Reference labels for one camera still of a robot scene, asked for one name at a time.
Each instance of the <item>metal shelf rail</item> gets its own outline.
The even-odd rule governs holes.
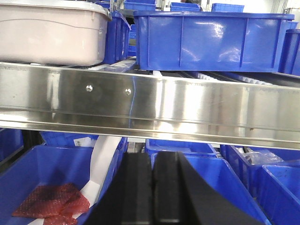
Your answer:
[[[0,93],[5,128],[300,149],[298,88],[0,63]]]

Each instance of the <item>plastic bin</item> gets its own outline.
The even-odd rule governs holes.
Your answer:
[[[110,163],[100,197],[107,190],[116,167],[116,158],[123,150],[117,150]],[[12,212],[38,185],[61,185],[72,182],[78,189],[90,178],[92,148],[57,148],[36,146],[0,175],[0,224],[27,225],[34,219],[12,217]],[[78,218],[82,225],[89,213]]]
[[[107,25],[104,63],[113,64],[127,58],[129,30],[130,25],[122,14],[113,12],[112,21]]]
[[[266,148],[251,147],[253,151],[260,151]],[[270,152],[281,157],[284,161],[300,159],[300,151],[286,150],[286,149],[268,149]],[[226,159],[235,173],[238,175],[242,183],[246,186],[248,191],[253,197],[257,196],[258,184],[258,171],[262,165],[252,165],[243,155],[232,145],[220,145],[221,155]],[[299,164],[294,162],[278,162],[272,163],[276,165],[293,165]]]
[[[156,156],[157,154],[151,156],[152,165]],[[262,223],[271,224],[224,159],[193,156],[186,158],[205,181],[224,198]]]
[[[93,147],[98,135],[63,133],[52,131],[40,132],[46,145],[49,146],[66,146],[66,147]]]
[[[124,8],[140,11],[155,11],[156,5],[147,2],[148,1],[126,0],[124,2]]]
[[[299,22],[296,22],[296,21],[289,21],[289,22],[288,22],[288,24],[289,24],[288,30],[290,30],[290,29],[296,29],[297,26],[298,26],[298,23],[299,23]]]
[[[108,20],[109,12],[91,2],[0,0],[0,61],[100,63]]]
[[[135,11],[144,70],[278,72],[290,14]]]
[[[242,13],[244,10],[244,5],[231,5],[214,3],[211,6],[212,12],[232,12],[232,13]]]
[[[0,162],[8,159],[23,148],[22,131],[18,129],[0,129]]]
[[[216,150],[211,144],[197,142],[181,142],[146,139],[145,152],[150,156],[160,151],[180,151],[185,156],[217,157]]]
[[[129,46],[128,46],[128,56],[136,56],[136,29],[135,24],[131,25],[131,30],[129,31]]]
[[[264,165],[258,202],[274,225],[300,221],[300,168]]]
[[[126,0],[126,2],[135,2],[135,3],[143,3],[143,4],[152,4],[152,5],[155,5],[155,0]]]
[[[198,4],[193,3],[183,3],[183,2],[171,2],[171,11],[200,11]]]
[[[279,71],[300,75],[300,30],[287,30]]]

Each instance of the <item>screw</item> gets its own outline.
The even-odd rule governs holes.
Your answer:
[[[91,91],[93,91],[93,86],[92,85],[86,85],[86,91],[87,92],[91,92]]]
[[[125,93],[126,93],[127,95],[130,95],[130,94],[131,94],[131,89],[130,89],[130,88],[125,89]]]

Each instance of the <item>wall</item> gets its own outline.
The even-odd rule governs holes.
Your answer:
[[[287,3],[287,8],[300,8],[299,0],[289,0]]]

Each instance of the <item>bin rim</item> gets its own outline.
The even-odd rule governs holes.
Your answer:
[[[236,17],[256,19],[295,19],[294,14],[272,14],[272,13],[228,13],[228,12],[164,12],[164,11],[135,11],[134,16],[198,16],[198,17]]]

